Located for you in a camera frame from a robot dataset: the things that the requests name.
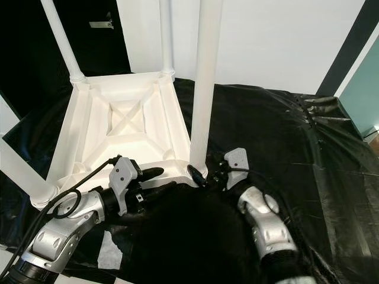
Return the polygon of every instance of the black plastic sheet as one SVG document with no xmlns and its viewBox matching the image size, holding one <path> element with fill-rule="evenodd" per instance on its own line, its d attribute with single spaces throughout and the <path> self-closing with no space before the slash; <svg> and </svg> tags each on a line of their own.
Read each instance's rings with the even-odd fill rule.
<svg viewBox="0 0 379 284">
<path fill-rule="evenodd" d="M 194 82 L 174 83 L 191 131 Z M 43 177 L 68 97 L 38 109 L 4 139 Z M 250 168 L 280 187 L 311 248 L 320 283 L 379 283 L 379 160 L 337 98 L 216 85 L 209 151 L 247 150 Z M 14 247 L 36 210 L 3 174 L 0 241 Z M 259 265 L 243 218 L 214 192 L 185 185 L 146 222 L 101 224 L 83 238 L 65 274 L 112 283 L 256 283 Z M 98 270 L 104 230 L 123 252 L 120 271 Z"/>
</svg>

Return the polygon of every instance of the white cylindrical leg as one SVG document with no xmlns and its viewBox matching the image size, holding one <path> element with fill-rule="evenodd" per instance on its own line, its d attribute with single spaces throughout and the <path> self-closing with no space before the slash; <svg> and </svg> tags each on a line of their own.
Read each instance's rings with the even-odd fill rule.
<svg viewBox="0 0 379 284">
<path fill-rule="evenodd" d="M 207 175 L 205 157 L 212 110 L 222 4 L 223 0 L 202 0 L 200 2 L 197 69 L 189 162 L 203 175 Z"/>
<path fill-rule="evenodd" d="M 172 55 L 171 3 L 170 0 L 159 0 L 160 38 L 162 42 L 162 72 L 175 79 Z"/>
<path fill-rule="evenodd" d="M 60 22 L 53 0 L 41 0 L 41 3 L 52 28 L 54 37 L 57 41 L 59 50 L 65 60 L 67 68 L 69 69 L 70 81 L 72 83 L 76 83 L 85 80 L 84 74 L 79 68 L 78 62 L 76 61 L 75 55 L 71 49 L 70 42 L 67 39 L 65 30 Z"/>
<path fill-rule="evenodd" d="M 30 196 L 36 207 L 44 207 L 57 194 L 2 138 L 0 138 L 0 170 Z"/>
</svg>

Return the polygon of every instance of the teal wall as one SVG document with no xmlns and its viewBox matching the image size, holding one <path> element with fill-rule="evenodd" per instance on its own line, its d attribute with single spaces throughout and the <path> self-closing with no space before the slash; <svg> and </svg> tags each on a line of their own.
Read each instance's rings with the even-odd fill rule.
<svg viewBox="0 0 379 284">
<path fill-rule="evenodd" d="M 379 125 L 379 38 L 339 99 L 361 133 Z"/>
</svg>

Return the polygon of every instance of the black tarp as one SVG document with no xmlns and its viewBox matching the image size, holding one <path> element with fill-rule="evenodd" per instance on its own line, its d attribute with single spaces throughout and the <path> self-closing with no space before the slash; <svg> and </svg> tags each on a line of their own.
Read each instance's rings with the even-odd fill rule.
<svg viewBox="0 0 379 284">
<path fill-rule="evenodd" d="M 194 82 L 174 83 L 189 133 Z M 69 98 L 25 117 L 4 139 L 46 177 Z M 379 160 L 338 98 L 216 85 L 209 151 L 247 150 L 250 168 L 275 182 L 311 248 L 342 283 L 379 283 Z M 36 214 L 1 176 L 0 241 L 14 247 Z M 121 270 L 97 270 L 104 230 Z M 80 242 L 67 275 L 112 283 L 256 283 L 256 252 L 243 219 L 215 192 L 178 185 L 148 221 L 101 224 Z"/>
</svg>

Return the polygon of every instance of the black cloth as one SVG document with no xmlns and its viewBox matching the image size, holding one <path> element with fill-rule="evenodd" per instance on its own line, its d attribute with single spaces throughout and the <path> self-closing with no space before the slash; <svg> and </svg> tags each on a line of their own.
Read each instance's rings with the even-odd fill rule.
<svg viewBox="0 0 379 284">
<path fill-rule="evenodd" d="M 194 82 L 176 79 L 174 85 L 191 132 Z M 4 137 L 42 177 L 68 99 L 35 110 Z M 379 282 L 379 160 L 338 98 L 216 85 L 208 150 L 236 147 L 247 150 L 251 169 L 280 188 L 298 229 L 320 255 L 313 260 L 320 283 L 331 283 L 328 269 L 343 283 Z M 3 174 L 0 201 L 0 241 L 15 247 L 36 210 Z M 104 230 L 123 252 L 120 271 L 96 269 Z M 178 185 L 150 220 L 95 227 L 65 273 L 102 283 L 114 276 L 135 283 L 257 283 L 260 271 L 238 212 L 215 192 Z"/>
</svg>

